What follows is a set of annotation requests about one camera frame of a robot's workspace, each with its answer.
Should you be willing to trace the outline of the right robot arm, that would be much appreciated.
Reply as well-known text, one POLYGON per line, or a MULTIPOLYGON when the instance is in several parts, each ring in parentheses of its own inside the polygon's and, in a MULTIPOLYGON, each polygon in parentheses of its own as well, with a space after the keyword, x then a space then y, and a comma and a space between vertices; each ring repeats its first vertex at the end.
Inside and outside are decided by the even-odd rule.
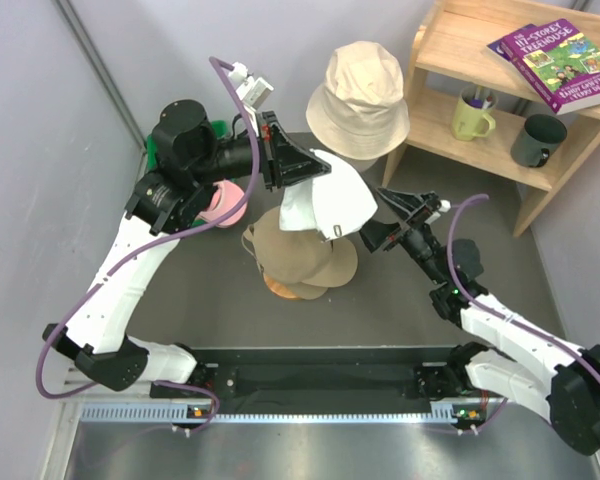
POLYGON ((573 344, 506 307, 477 280, 484 268, 476 243, 452 234, 441 243, 431 229, 441 214, 453 211, 458 220, 485 195, 452 206, 434 192, 376 193, 397 220, 368 221, 360 231, 366 248, 402 247, 434 284, 429 297, 439 317, 476 338, 452 349, 440 381, 421 378, 422 393, 495 393, 538 415, 574 451, 600 451, 600 344, 573 344))

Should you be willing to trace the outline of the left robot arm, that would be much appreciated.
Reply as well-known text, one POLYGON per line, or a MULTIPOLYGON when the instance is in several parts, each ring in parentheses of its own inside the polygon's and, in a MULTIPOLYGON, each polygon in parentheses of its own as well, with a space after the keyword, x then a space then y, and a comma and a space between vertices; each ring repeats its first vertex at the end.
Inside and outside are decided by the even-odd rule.
POLYGON ((201 103, 179 100, 163 109, 151 133, 155 166, 136 183, 85 299, 46 327, 46 351, 116 392, 138 381, 172 382, 189 397, 204 390, 207 374, 188 348, 127 334, 152 277, 180 240, 241 217, 249 193, 237 179, 263 179, 273 190, 331 170, 294 143, 274 113, 247 114, 246 124, 245 135, 221 139, 201 103))

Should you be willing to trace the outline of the cream bucket hat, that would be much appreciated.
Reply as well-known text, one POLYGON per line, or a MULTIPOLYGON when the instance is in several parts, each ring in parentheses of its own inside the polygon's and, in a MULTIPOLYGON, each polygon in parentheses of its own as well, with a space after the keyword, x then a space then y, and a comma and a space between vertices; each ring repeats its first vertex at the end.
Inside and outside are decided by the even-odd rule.
POLYGON ((305 117, 313 135, 340 156, 362 162, 393 151, 410 132, 398 60, 377 42, 335 49, 305 117))

